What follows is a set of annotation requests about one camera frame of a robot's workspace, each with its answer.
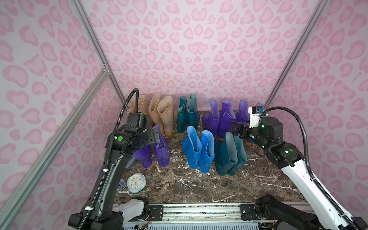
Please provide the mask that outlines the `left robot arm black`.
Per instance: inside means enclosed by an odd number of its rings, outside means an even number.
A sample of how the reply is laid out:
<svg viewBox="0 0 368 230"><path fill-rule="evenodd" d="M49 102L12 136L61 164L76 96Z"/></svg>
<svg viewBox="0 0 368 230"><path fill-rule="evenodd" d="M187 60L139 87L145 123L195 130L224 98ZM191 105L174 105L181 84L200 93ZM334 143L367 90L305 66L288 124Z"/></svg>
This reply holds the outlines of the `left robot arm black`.
<svg viewBox="0 0 368 230"><path fill-rule="evenodd" d="M159 132L148 127L148 120L149 117L142 113L130 113L127 123L109 135L96 183L81 211L70 216L70 227L78 230L121 230L132 219L146 220L150 217L149 202L142 197L126 202L121 211L113 210L120 179L133 153L160 142Z"/></svg>

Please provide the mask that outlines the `purple boot tip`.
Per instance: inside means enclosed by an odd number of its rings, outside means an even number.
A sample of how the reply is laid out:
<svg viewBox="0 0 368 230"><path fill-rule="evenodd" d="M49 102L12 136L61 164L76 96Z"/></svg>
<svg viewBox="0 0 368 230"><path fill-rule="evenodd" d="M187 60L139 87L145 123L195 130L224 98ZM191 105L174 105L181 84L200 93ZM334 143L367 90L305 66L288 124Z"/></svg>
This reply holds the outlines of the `purple boot tip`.
<svg viewBox="0 0 368 230"><path fill-rule="evenodd" d="M217 130L219 127L220 116L218 103L216 100L210 101L210 112L205 113L202 118L202 124L205 130L210 131L214 137L217 136Z"/></svg>

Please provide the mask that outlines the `purple boot shaft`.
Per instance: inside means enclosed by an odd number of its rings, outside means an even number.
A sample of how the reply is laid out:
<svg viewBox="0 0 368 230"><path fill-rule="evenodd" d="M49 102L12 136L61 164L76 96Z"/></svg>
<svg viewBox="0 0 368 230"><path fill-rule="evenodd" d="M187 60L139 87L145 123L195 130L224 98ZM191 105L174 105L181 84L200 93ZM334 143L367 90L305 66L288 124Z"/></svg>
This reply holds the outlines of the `purple boot shaft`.
<svg viewBox="0 0 368 230"><path fill-rule="evenodd" d="M222 103L220 120L218 126L218 137L220 139L225 138L226 132L228 132L232 128L232 122L235 121L236 116L232 108L232 102L229 100L225 100Z"/></svg>

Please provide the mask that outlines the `blue boot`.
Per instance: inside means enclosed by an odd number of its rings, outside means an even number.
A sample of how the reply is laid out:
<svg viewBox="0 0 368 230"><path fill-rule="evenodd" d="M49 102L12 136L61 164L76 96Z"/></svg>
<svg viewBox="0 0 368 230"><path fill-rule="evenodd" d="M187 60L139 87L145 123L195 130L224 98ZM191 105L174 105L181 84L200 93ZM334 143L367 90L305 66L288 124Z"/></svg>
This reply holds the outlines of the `blue boot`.
<svg viewBox="0 0 368 230"><path fill-rule="evenodd" d="M214 136L208 131L204 130L201 135L202 150L200 154L199 167L204 174L208 173L212 162L214 160Z"/></svg>
<svg viewBox="0 0 368 230"><path fill-rule="evenodd" d="M187 158L189 167L193 170L197 169L199 167L202 144L193 126L187 128L187 137L183 140L182 150Z"/></svg>

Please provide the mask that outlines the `beige boot with paper stuffing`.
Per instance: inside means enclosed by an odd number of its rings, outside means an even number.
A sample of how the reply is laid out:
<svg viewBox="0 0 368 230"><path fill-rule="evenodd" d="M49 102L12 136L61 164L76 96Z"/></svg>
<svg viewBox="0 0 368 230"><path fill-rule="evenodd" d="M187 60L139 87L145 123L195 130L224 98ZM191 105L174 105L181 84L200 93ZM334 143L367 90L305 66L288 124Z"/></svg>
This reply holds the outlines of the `beige boot with paper stuffing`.
<svg viewBox="0 0 368 230"><path fill-rule="evenodd" d="M159 102L157 109L163 123L165 135L172 135L174 127L173 98L171 96L164 97Z"/></svg>

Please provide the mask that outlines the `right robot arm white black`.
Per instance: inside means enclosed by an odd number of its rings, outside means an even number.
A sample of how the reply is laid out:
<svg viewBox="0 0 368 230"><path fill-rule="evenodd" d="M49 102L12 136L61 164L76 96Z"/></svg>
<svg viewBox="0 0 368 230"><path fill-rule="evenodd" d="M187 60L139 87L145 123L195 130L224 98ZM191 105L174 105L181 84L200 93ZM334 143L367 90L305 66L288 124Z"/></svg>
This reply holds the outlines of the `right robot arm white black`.
<svg viewBox="0 0 368 230"><path fill-rule="evenodd" d="M298 148L283 140L283 124L274 117L262 117L255 126L232 123L232 133L251 139L299 189L314 213L307 213L278 201L271 195L257 199L255 213L274 217L298 230L366 230L362 217L354 217L337 202L306 165L307 158Z"/></svg>

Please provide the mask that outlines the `beige boot pair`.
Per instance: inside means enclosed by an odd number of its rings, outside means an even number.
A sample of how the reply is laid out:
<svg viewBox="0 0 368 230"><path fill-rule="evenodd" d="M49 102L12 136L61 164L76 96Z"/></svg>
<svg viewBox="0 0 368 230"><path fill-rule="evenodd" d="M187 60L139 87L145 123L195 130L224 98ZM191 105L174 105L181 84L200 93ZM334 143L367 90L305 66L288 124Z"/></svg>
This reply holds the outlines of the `beige boot pair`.
<svg viewBox="0 0 368 230"><path fill-rule="evenodd" d="M128 109L126 111L127 114L136 113L136 97L133 96L128 103Z"/></svg>
<svg viewBox="0 0 368 230"><path fill-rule="evenodd" d="M143 113L144 115L146 115L147 121L148 121L148 128L152 127L152 119L150 117L150 113L149 113L149 104L147 101L147 98L145 95L139 95L139 99L138 99L138 111Z"/></svg>

